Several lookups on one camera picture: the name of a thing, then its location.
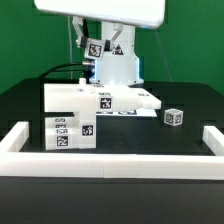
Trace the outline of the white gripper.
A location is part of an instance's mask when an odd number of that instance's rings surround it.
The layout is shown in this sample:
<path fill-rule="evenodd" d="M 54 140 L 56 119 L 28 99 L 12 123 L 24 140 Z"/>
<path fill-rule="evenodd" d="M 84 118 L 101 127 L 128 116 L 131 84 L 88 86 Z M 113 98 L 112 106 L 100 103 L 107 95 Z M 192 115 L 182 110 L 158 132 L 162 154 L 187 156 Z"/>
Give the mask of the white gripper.
<path fill-rule="evenodd" d="M 123 31 L 122 24 L 158 28 L 164 21 L 166 0 L 34 0 L 34 3 L 43 12 L 74 16 L 72 24 L 78 48 L 85 48 L 89 38 L 84 18 L 106 21 L 103 24 L 105 50 L 112 51 Z"/>

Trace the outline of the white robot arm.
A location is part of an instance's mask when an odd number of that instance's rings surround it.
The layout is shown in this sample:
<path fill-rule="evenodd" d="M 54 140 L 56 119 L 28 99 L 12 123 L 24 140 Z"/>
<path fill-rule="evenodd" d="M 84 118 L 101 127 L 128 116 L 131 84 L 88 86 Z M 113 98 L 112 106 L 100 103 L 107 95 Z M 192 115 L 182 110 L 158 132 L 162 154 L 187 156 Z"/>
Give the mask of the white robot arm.
<path fill-rule="evenodd" d="M 135 29 L 156 29 L 166 0 L 34 0 L 38 10 L 71 16 L 77 46 L 93 61 L 92 83 L 141 83 Z"/>

